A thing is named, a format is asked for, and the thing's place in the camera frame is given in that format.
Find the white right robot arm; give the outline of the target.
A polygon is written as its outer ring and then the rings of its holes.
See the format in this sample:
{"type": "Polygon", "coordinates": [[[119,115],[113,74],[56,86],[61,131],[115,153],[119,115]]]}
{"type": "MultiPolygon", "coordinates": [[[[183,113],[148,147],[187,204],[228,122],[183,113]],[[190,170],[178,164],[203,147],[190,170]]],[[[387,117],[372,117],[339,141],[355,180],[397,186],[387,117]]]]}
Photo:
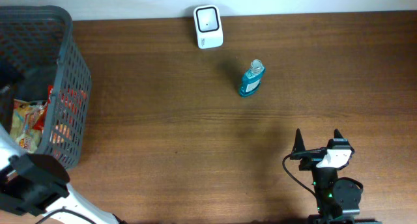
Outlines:
{"type": "Polygon", "coordinates": [[[308,223],[377,223],[375,219],[356,219],[360,213],[360,201],[364,186],[361,182],[348,177],[339,177],[338,171],[349,165],[349,160],[355,150],[348,139],[339,130],[334,130],[334,136],[325,147],[306,149],[299,129],[295,134],[295,143],[289,155],[284,157],[284,171],[304,189],[309,191],[317,203],[317,215],[310,215],[308,223]],[[295,178],[285,166],[286,160],[300,162],[300,171],[312,173],[313,189],[308,188],[295,178]]]}

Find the cream snack bag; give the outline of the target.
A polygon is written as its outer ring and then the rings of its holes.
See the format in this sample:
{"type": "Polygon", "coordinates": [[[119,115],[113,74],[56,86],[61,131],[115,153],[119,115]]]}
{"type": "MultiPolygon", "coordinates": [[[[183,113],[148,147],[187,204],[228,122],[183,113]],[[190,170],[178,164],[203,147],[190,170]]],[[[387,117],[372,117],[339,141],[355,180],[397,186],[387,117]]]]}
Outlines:
{"type": "Polygon", "coordinates": [[[34,153],[38,149],[44,131],[47,106],[46,101],[14,100],[10,136],[28,153],[34,153]]]}

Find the red skittles candy bag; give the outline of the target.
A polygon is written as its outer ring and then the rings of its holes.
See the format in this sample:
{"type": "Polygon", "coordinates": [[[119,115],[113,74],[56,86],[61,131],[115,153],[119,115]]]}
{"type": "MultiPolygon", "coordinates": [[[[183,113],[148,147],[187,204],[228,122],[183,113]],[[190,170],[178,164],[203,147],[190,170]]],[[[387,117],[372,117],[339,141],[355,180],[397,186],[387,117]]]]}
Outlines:
{"type": "MultiPolygon", "coordinates": [[[[40,133],[44,133],[44,127],[45,127],[45,119],[46,119],[46,112],[48,110],[49,105],[51,104],[51,94],[53,91],[53,85],[49,85],[48,86],[48,100],[45,102],[43,101],[40,105],[41,105],[41,114],[38,118],[38,120],[35,122],[35,125],[33,126],[33,129],[36,131],[39,131],[40,133]]],[[[78,107],[76,107],[76,104],[79,105],[81,107],[82,105],[82,101],[87,99],[87,93],[84,91],[79,91],[76,92],[72,89],[68,89],[67,94],[69,94],[70,97],[75,98],[76,101],[73,102],[72,100],[70,100],[65,94],[61,94],[61,101],[62,103],[65,104],[66,107],[68,107],[71,112],[77,114],[79,113],[78,107]]],[[[62,135],[58,136],[56,134],[54,134],[51,137],[51,141],[52,143],[64,143],[65,139],[71,139],[72,137],[70,136],[70,129],[69,129],[69,124],[75,123],[75,117],[71,117],[71,116],[66,116],[66,113],[64,110],[62,110],[62,116],[63,118],[66,120],[66,123],[57,123],[55,125],[55,129],[59,131],[59,133],[62,135]]]]}

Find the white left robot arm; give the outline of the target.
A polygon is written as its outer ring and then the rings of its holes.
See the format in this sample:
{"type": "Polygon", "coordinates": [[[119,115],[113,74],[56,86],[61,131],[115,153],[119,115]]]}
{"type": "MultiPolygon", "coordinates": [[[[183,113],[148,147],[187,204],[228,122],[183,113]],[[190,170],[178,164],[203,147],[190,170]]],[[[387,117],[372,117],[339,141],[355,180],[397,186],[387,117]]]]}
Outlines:
{"type": "Polygon", "coordinates": [[[124,223],[80,195],[66,169],[53,157],[28,154],[1,128],[1,210],[72,223],[124,223]]]}

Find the blue mouthwash bottle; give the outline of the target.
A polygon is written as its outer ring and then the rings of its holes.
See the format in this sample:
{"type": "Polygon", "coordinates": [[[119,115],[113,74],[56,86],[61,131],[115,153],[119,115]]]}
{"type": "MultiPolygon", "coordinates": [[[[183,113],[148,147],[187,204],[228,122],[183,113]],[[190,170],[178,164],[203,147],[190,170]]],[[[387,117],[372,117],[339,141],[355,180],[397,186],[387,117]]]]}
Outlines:
{"type": "Polygon", "coordinates": [[[252,61],[249,69],[242,76],[242,84],[239,89],[241,97],[253,95],[261,84],[261,79],[265,74],[265,66],[259,59],[252,61]]]}

